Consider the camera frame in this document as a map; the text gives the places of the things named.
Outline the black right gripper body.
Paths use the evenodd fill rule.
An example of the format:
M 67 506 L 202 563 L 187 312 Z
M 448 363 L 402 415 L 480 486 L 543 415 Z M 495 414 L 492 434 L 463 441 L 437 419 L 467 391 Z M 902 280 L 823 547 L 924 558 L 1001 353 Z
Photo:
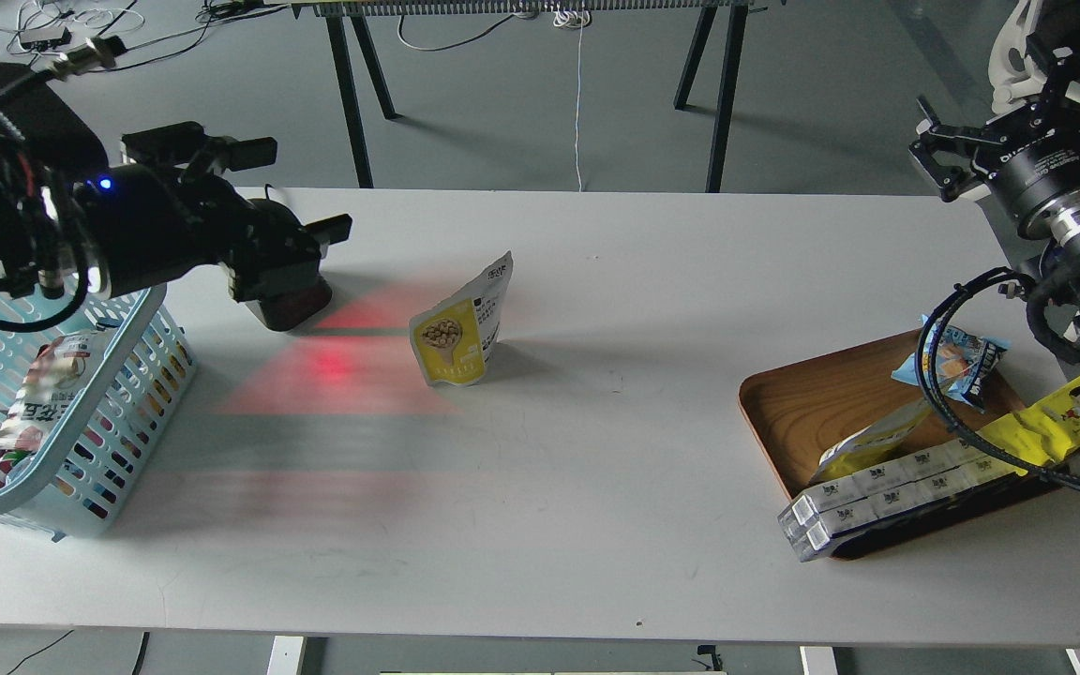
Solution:
M 982 171 L 1017 235 L 1080 247 L 1080 129 L 1034 134 L 1025 118 L 994 118 L 986 132 L 996 140 L 1005 138 L 982 150 Z

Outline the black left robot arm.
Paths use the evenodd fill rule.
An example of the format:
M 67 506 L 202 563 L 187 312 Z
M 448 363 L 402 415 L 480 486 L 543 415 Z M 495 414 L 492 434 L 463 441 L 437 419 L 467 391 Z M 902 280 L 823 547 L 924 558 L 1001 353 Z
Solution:
M 237 193 L 227 171 L 270 165 L 271 138 L 147 129 L 112 165 L 52 83 L 111 68 L 123 39 L 93 37 L 48 66 L 0 63 L 0 293 L 72 310 L 222 266 L 237 303 L 311 285 L 319 251 L 292 211 Z

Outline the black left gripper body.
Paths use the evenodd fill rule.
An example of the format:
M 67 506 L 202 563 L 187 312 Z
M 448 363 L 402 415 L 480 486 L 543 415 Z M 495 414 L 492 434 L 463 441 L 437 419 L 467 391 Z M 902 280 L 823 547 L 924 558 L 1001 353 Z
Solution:
M 94 294 L 103 298 L 230 261 L 261 216 L 218 176 L 183 185 L 175 171 L 145 165 L 112 167 L 82 184 L 81 210 Z

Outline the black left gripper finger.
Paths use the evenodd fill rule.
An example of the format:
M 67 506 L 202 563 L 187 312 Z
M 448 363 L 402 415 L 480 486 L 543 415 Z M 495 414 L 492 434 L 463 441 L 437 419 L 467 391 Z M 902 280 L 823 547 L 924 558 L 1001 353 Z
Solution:
M 210 136 L 197 121 L 181 121 L 124 134 L 121 153 L 127 163 L 183 167 L 186 178 L 193 179 L 274 165 L 278 141 L 273 137 L 241 141 L 231 136 Z

